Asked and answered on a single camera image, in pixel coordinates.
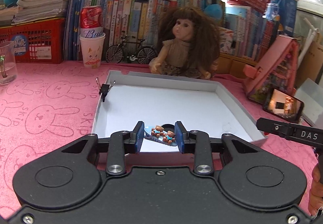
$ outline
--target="screw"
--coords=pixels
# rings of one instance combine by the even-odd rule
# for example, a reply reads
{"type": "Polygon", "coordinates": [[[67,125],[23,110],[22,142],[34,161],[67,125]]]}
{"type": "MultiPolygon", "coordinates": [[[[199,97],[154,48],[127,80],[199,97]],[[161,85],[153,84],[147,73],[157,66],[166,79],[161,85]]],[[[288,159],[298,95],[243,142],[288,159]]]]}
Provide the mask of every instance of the screw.
{"type": "Polygon", "coordinates": [[[290,216],[287,220],[288,224],[296,224],[298,222],[298,217],[297,216],[290,216]]]}
{"type": "Polygon", "coordinates": [[[156,175],[159,175],[159,176],[164,176],[166,173],[165,173],[165,171],[157,171],[156,172],[156,175]]]}
{"type": "Polygon", "coordinates": [[[209,173],[211,172],[211,167],[208,165],[199,165],[196,167],[197,172],[199,173],[209,173]]]}
{"type": "Polygon", "coordinates": [[[23,216],[22,221],[26,224],[33,224],[34,223],[34,219],[29,215],[23,216]]]}
{"type": "Polygon", "coordinates": [[[120,173],[122,171],[122,166],[120,165],[111,165],[108,167],[108,171],[111,173],[120,173]]]}

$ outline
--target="bicycle wheel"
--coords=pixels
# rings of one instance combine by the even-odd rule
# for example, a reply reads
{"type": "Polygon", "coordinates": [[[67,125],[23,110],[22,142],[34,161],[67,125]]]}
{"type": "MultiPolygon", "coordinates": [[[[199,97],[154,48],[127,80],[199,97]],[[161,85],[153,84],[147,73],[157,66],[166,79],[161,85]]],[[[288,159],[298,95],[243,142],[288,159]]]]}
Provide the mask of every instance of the bicycle wheel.
{"type": "Polygon", "coordinates": [[[105,60],[108,63],[119,63],[123,58],[122,48],[118,45],[112,45],[107,49],[105,60]]]}
{"type": "Polygon", "coordinates": [[[152,46],[142,46],[137,54],[138,62],[140,64],[149,64],[155,57],[157,57],[157,53],[152,46]]]}

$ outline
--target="pink blanket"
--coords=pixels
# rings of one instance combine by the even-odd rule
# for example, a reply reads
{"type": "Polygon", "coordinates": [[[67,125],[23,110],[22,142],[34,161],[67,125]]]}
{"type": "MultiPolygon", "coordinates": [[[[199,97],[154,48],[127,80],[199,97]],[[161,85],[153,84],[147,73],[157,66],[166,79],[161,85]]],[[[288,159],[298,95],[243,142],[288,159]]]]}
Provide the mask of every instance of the pink blanket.
{"type": "MultiPolygon", "coordinates": [[[[12,189],[14,173],[22,165],[91,132],[99,100],[98,86],[109,70],[148,73],[143,65],[102,65],[89,70],[80,62],[60,65],[17,64],[18,78],[0,87],[0,215],[8,217],[20,204],[12,189]]],[[[221,82],[255,118],[277,119],[245,97],[239,79],[214,78],[221,82]]],[[[301,207],[307,211],[311,171],[316,159],[310,147],[274,135],[263,148],[300,167],[308,185],[301,207]]]]}

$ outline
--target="glass pitcher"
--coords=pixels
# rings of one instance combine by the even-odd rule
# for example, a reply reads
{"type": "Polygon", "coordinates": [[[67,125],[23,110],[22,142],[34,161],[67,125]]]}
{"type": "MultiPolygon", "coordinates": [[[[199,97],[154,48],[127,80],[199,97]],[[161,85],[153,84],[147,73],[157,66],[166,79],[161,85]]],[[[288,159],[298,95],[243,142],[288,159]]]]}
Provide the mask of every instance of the glass pitcher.
{"type": "Polygon", "coordinates": [[[14,42],[0,43],[0,85],[6,85],[17,78],[14,42]]]}

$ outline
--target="floral skirt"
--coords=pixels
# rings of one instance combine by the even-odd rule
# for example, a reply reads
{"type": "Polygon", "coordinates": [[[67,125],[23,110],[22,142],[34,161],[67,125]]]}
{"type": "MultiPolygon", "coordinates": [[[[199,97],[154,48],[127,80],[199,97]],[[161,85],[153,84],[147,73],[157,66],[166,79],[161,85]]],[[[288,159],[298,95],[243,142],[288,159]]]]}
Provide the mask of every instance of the floral skirt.
{"type": "Polygon", "coordinates": [[[189,68],[186,71],[181,70],[181,68],[169,65],[165,62],[161,65],[161,74],[162,75],[171,75],[171,76],[184,76],[188,78],[201,78],[202,74],[199,72],[199,70],[194,68],[189,68]]]}

